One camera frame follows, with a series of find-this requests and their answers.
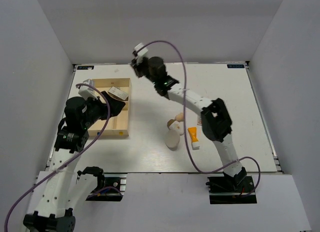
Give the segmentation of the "gold eyeshadow palette white label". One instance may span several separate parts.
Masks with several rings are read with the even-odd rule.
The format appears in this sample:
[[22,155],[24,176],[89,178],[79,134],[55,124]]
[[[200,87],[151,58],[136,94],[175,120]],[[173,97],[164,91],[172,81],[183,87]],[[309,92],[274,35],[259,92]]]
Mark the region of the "gold eyeshadow palette white label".
[[118,87],[111,87],[108,90],[108,93],[113,97],[116,97],[120,100],[126,101],[128,99],[128,93],[120,90]]

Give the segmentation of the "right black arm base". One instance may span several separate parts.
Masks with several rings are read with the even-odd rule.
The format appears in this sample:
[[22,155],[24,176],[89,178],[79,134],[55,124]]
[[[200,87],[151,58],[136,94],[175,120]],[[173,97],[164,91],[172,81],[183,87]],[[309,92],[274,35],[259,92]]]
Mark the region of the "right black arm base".
[[256,204],[257,198],[252,176],[246,176],[237,188],[229,184],[225,177],[208,177],[205,184],[211,205]]

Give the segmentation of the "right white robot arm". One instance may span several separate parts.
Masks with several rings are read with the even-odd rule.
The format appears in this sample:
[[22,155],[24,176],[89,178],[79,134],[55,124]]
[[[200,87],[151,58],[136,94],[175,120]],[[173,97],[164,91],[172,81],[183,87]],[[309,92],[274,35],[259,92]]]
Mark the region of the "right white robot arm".
[[232,120],[224,101],[211,100],[185,89],[169,76],[160,57],[134,58],[131,67],[137,77],[146,77],[157,93],[168,100],[177,102],[201,117],[203,134],[214,143],[223,167],[226,187],[236,192],[244,185],[247,172],[239,161],[232,139]]

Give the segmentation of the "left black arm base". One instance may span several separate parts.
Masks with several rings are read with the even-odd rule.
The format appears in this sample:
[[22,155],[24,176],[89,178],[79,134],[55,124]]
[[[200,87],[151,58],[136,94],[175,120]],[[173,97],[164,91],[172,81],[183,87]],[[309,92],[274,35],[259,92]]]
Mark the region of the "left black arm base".
[[120,202],[124,196],[127,184],[127,174],[105,174],[104,187],[94,189],[86,201]]

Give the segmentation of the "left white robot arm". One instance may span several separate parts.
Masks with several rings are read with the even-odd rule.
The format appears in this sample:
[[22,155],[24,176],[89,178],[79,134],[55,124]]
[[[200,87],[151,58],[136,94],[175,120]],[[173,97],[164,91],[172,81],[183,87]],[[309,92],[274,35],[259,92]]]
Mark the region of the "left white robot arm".
[[89,138],[88,129],[98,120],[107,121],[120,114],[123,101],[110,97],[105,91],[103,99],[89,95],[72,97],[66,101],[65,117],[58,126],[54,154],[49,167],[53,176],[46,182],[40,202],[31,214],[24,217],[23,225],[31,232],[72,232],[75,229],[75,208],[88,198],[101,192],[119,189],[106,186],[103,169],[86,167],[78,171],[79,181],[71,189],[71,181],[80,153]]

